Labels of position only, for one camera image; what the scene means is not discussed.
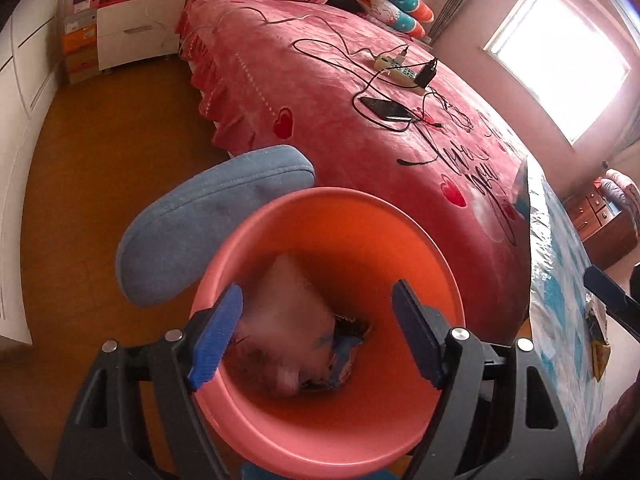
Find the window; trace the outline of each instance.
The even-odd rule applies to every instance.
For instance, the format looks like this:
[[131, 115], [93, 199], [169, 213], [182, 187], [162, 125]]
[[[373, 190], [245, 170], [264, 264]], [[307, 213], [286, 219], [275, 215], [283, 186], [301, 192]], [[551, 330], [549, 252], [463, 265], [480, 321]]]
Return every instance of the window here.
[[484, 49], [529, 90], [572, 144], [629, 72], [613, 43], [561, 0], [519, 0]]

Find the smartphone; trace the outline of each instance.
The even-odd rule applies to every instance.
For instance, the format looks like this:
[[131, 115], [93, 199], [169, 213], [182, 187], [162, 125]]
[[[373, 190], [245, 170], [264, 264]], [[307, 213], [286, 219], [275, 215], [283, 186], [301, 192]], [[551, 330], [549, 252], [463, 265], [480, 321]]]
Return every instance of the smartphone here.
[[361, 97], [360, 102], [383, 121], [402, 121], [408, 123], [417, 119], [406, 107], [394, 101], [374, 99], [373, 97]]

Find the blue and white tablecloth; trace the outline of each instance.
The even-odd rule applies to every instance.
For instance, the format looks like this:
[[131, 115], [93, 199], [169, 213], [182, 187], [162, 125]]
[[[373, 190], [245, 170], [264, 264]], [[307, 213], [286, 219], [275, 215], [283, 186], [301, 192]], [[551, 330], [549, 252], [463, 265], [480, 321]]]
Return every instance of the blue and white tablecloth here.
[[531, 331], [536, 351], [555, 384], [580, 468], [598, 425], [604, 381], [593, 376], [585, 312], [604, 306], [582, 284], [591, 265], [562, 203], [542, 169], [528, 161], [531, 240]]

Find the silver screw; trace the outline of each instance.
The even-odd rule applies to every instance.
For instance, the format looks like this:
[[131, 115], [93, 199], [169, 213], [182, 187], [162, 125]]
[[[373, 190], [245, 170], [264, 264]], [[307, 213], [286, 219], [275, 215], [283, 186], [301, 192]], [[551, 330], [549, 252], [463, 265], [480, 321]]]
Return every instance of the silver screw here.
[[520, 339], [518, 339], [518, 342], [516, 344], [518, 345], [518, 348], [523, 352], [531, 352], [533, 350], [533, 343], [531, 339], [521, 337]]
[[451, 335], [458, 341], [466, 341], [469, 339], [469, 330], [466, 328], [457, 327], [451, 331]]
[[169, 330], [169, 332], [164, 334], [164, 338], [170, 343], [175, 343], [176, 341], [180, 341], [180, 339], [182, 339], [182, 330], [180, 330], [179, 328], [174, 328], [173, 330]]
[[105, 354], [110, 354], [111, 352], [115, 352], [116, 348], [118, 348], [118, 343], [113, 339], [109, 339], [108, 341], [105, 341], [104, 344], [102, 345], [102, 351]]

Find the wooden floor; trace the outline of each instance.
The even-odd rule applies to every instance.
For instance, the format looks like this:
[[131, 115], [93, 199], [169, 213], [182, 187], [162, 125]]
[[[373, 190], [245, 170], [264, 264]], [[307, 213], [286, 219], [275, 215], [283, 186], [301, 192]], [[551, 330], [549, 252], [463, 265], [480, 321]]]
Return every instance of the wooden floor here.
[[[40, 134], [22, 220], [22, 288], [34, 346], [0, 362], [0, 415], [48, 476], [102, 343], [151, 342], [187, 321], [193, 287], [139, 310], [118, 290], [113, 261], [138, 213], [226, 159], [210, 145], [213, 126], [198, 116], [200, 95], [189, 78], [186, 63], [154, 60], [63, 88]], [[151, 419], [159, 464], [171, 469], [158, 419]]]

